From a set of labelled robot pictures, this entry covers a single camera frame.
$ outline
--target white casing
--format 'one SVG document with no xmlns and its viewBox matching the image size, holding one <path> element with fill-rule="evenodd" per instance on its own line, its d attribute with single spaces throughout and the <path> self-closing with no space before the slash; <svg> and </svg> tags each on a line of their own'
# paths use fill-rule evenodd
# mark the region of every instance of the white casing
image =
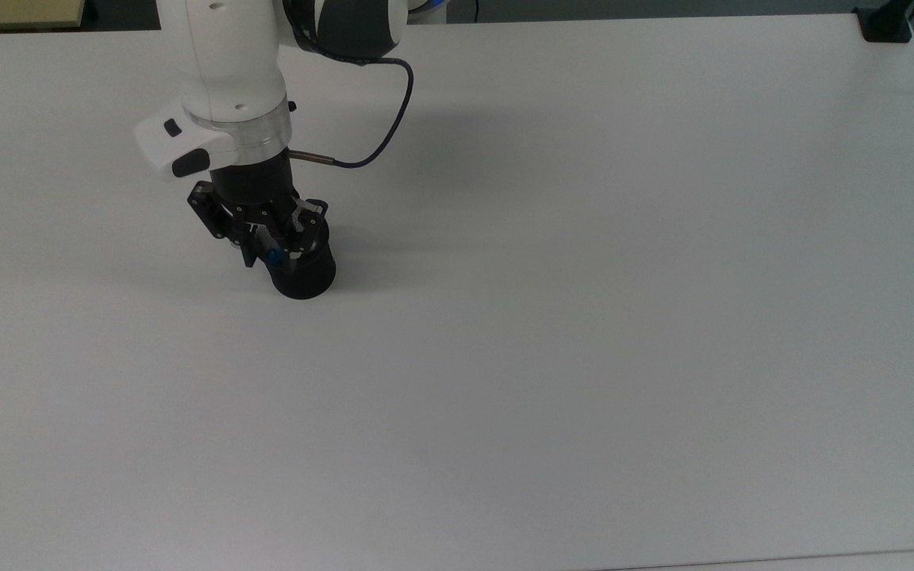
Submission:
<svg viewBox="0 0 914 571">
<path fill-rule="evenodd" d="M 407 0 L 390 0 L 388 8 L 390 14 L 390 39 L 394 44 L 400 44 L 404 36 L 404 25 L 407 23 Z"/>
<path fill-rule="evenodd" d="M 182 132 L 174 137 L 168 134 L 164 129 L 164 122 L 168 119 L 174 119 Z M 182 101 L 178 98 L 159 112 L 140 121 L 133 129 L 133 133 L 150 165 L 168 180 L 175 180 L 171 164 L 197 148 L 202 148 L 210 155 L 210 170 L 235 165 L 239 159 L 235 137 L 194 123 L 182 108 Z"/>
<path fill-rule="evenodd" d="M 240 122 L 284 99 L 271 0 L 160 0 L 182 105 L 201 119 Z"/>
</svg>

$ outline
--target white table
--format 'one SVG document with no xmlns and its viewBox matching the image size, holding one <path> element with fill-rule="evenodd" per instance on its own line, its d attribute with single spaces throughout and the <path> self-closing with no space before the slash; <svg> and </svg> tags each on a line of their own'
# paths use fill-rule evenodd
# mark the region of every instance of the white table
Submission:
<svg viewBox="0 0 914 571">
<path fill-rule="evenodd" d="M 159 33 L 0 36 L 0 571 L 914 550 L 914 42 L 851 15 L 410 29 L 311 302 L 132 137 Z M 403 77 L 284 52 L 294 145 Z"/>
</svg>

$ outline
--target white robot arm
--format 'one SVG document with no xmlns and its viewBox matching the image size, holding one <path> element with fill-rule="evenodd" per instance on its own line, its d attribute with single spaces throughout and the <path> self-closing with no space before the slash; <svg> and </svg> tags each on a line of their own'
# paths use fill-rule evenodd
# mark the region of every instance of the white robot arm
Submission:
<svg viewBox="0 0 914 571">
<path fill-rule="evenodd" d="M 140 148 L 168 178 L 209 171 L 189 203 L 211 234 L 241 249 L 248 266 L 262 259 L 283 295 L 319 295 L 335 274 L 327 205 L 298 196 L 289 158 L 358 167 L 386 146 L 410 97 L 409 65 L 383 58 L 400 40 L 407 0 L 159 0 L 157 11 L 181 88 L 137 125 Z M 280 44 L 409 72 L 394 127 L 365 162 L 289 151 L 294 108 L 277 67 Z"/>
</svg>

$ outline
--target wooden board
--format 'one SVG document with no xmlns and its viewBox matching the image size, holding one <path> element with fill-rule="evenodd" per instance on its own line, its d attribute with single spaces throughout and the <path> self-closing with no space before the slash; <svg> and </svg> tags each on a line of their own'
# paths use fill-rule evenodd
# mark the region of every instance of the wooden board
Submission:
<svg viewBox="0 0 914 571">
<path fill-rule="evenodd" d="M 0 29 L 76 28 L 84 0 L 0 0 Z"/>
</svg>

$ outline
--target black bracket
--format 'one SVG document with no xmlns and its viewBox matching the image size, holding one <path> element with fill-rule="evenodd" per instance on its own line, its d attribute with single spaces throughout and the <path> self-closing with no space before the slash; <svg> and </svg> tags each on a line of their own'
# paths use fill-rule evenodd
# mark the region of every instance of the black bracket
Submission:
<svg viewBox="0 0 914 571">
<path fill-rule="evenodd" d="M 287 264 L 283 265 L 289 274 L 294 270 L 294 260 L 316 245 L 328 207 L 322 200 L 305 200 L 307 205 L 315 206 L 315 209 L 307 209 L 298 204 L 300 198 L 291 200 L 290 211 L 284 211 L 286 205 L 275 202 L 238 205 L 222 198 L 214 191 L 213 183 L 207 181 L 196 183 L 186 201 L 211 236 L 219 240 L 228 239 L 242 250 L 246 267 L 253 267 L 256 258 L 263 256 L 269 263 L 287 260 Z M 257 228 L 260 225 L 266 228 L 270 239 L 276 243 L 276 256 L 268 256 L 264 243 L 258 238 Z"/>
<path fill-rule="evenodd" d="M 912 28 L 904 12 L 913 0 L 891 0 L 879 8 L 854 8 L 859 17 L 859 29 L 866 42 L 882 44 L 907 44 L 912 39 Z"/>
</svg>

